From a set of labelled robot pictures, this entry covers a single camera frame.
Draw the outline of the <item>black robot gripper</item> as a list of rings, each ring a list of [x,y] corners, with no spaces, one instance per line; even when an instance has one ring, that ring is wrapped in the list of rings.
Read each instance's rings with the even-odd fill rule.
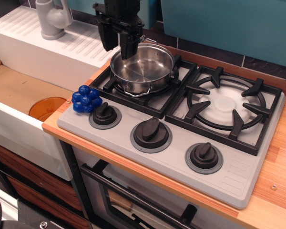
[[[143,35],[144,22],[138,17],[139,0],[105,0],[94,3],[100,38],[108,52],[118,46],[120,34],[121,59],[136,55],[138,41],[135,36]]]

